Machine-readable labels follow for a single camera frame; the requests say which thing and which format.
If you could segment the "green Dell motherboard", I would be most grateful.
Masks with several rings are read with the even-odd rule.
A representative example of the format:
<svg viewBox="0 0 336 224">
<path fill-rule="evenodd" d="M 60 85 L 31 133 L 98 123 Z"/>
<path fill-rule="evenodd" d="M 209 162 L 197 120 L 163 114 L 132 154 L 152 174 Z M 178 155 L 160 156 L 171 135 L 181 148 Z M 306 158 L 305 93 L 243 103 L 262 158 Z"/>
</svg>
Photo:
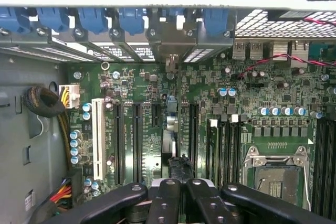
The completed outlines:
<svg viewBox="0 0 336 224">
<path fill-rule="evenodd" d="M 160 103 L 157 88 L 160 65 L 73 64 L 69 81 L 79 95 L 79 105 L 70 110 L 70 150 L 73 166 L 82 169 L 83 199 L 90 201 L 133 179 L 132 105 L 142 104 L 142 184 L 169 177 L 169 164 L 162 159 L 161 126 L 152 127 L 151 106 Z M 336 67 L 324 62 L 265 63 L 248 70 L 248 63 L 215 60 L 201 65 L 183 65 L 181 71 L 181 154 L 183 181 L 206 178 L 207 120 L 218 119 L 219 176 L 221 122 L 227 122 L 227 174 L 229 183 L 229 119 L 247 115 L 246 143 L 239 153 L 239 179 L 247 149 L 256 146 L 262 154 L 292 154 L 304 146 L 310 160 L 309 194 L 312 208 L 314 148 L 317 119 L 336 119 Z M 106 176 L 93 176 L 92 104 L 104 99 L 106 122 Z M 114 111 L 122 104 L 124 114 L 125 180 L 115 181 Z M 189 106 L 198 104 L 198 161 L 196 176 L 188 157 Z"/>
</svg>

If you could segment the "short black expansion slot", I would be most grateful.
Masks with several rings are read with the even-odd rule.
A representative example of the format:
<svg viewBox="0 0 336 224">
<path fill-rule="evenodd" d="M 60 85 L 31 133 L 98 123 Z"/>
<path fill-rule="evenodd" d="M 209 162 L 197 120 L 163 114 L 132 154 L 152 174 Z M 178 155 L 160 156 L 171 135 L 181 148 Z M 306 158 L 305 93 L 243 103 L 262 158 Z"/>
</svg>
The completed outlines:
<svg viewBox="0 0 336 224">
<path fill-rule="evenodd" d="M 161 126 L 161 105 L 159 103 L 153 103 L 151 106 L 152 111 L 152 127 Z"/>
</svg>

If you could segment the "black long expansion slot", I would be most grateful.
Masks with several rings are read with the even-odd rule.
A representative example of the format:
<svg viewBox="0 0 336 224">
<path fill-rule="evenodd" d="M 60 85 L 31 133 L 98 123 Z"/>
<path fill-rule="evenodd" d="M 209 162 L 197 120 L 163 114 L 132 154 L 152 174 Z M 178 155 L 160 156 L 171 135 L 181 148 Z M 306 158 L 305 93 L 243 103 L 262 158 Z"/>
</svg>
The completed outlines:
<svg viewBox="0 0 336 224">
<path fill-rule="evenodd" d="M 124 114 L 122 104 L 116 103 L 114 111 L 114 153 L 115 153 L 115 184 L 122 185 L 125 180 L 125 148 L 124 148 Z"/>
<path fill-rule="evenodd" d="M 143 144 L 143 117 L 142 104 L 132 105 L 132 133 L 133 133 L 133 179 L 135 182 L 142 183 L 142 144 Z"/>
<path fill-rule="evenodd" d="M 198 161 L 198 112 L 198 104 L 191 103 L 189 106 L 188 157 L 192 164 L 194 176 L 196 176 Z"/>
</svg>

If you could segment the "CPU socket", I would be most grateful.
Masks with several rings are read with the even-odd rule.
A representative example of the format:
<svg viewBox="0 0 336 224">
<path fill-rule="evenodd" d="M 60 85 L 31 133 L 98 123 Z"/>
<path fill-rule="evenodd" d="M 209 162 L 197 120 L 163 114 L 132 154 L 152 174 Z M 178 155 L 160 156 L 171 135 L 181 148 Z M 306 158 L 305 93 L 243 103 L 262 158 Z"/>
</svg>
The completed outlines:
<svg viewBox="0 0 336 224">
<path fill-rule="evenodd" d="M 240 183 L 310 211 L 309 172 L 304 146 L 292 154 L 262 154 L 251 146 L 244 157 Z"/>
</svg>

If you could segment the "black silver PC case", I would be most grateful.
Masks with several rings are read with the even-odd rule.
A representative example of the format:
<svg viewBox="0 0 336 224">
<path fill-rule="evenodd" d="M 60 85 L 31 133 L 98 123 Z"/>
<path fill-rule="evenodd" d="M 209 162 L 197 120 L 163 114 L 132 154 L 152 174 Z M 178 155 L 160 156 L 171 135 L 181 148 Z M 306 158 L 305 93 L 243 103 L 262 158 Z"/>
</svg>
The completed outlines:
<svg viewBox="0 0 336 224">
<path fill-rule="evenodd" d="M 69 68 L 104 62 L 160 65 L 146 36 L 152 24 L 193 28 L 187 35 L 194 37 L 195 44 L 182 66 L 218 60 L 248 63 L 248 70 L 269 62 L 324 62 L 336 67 L 336 11 L 146 6 L 142 7 L 146 9 L 144 32 L 131 36 L 119 24 L 122 7 L 97 7 L 106 10 L 108 20 L 108 31 L 100 34 L 82 27 L 79 7 L 65 7 L 70 25 L 59 33 L 39 22 L 37 7 L 23 8 L 28 12 L 30 33 L 0 27 L 0 224 L 41 224 L 89 202 L 83 199 L 82 169 L 71 161 L 69 113 L 79 105 L 80 95 L 69 81 Z M 205 8 L 229 10 L 224 33 L 206 33 Z M 328 218 L 323 213 L 324 171 L 323 164 L 320 216 Z M 205 224 L 192 215 L 196 206 L 186 186 L 192 178 L 182 181 L 178 224 Z M 233 183 L 215 187 L 211 180 L 200 179 L 215 193 Z"/>
</svg>

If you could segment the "white expansion slot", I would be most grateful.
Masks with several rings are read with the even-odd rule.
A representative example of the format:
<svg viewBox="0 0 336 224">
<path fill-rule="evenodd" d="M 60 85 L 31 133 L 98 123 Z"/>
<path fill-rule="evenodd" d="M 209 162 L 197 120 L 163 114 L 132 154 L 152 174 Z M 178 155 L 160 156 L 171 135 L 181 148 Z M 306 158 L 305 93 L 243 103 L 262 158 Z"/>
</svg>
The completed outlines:
<svg viewBox="0 0 336 224">
<path fill-rule="evenodd" d="M 104 99 L 92 99 L 91 104 L 93 176 L 95 180 L 104 180 L 106 176 L 106 122 Z"/>
</svg>

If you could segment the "blue card retention clip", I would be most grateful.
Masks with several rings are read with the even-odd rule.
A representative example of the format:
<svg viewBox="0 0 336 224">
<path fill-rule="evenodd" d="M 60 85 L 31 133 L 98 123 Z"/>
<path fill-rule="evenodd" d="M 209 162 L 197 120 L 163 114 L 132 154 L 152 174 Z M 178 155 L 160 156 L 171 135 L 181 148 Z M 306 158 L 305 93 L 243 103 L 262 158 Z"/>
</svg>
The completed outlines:
<svg viewBox="0 0 336 224">
<path fill-rule="evenodd" d="M 82 27 L 94 34 L 105 33 L 108 31 L 108 20 L 106 10 L 96 7 L 77 8 L 79 20 Z"/>
<path fill-rule="evenodd" d="M 28 12 L 23 7 L 0 7 L 0 27 L 14 33 L 30 33 Z"/>
<path fill-rule="evenodd" d="M 65 7 L 37 7 L 39 22 L 56 32 L 64 32 L 69 29 L 70 20 L 68 10 Z"/>
<path fill-rule="evenodd" d="M 217 36 L 227 30 L 228 9 L 205 8 L 203 9 L 203 22 L 209 36 Z"/>
<path fill-rule="evenodd" d="M 144 32 L 146 9 L 142 7 L 122 7 L 119 8 L 120 27 L 131 36 Z"/>
</svg>

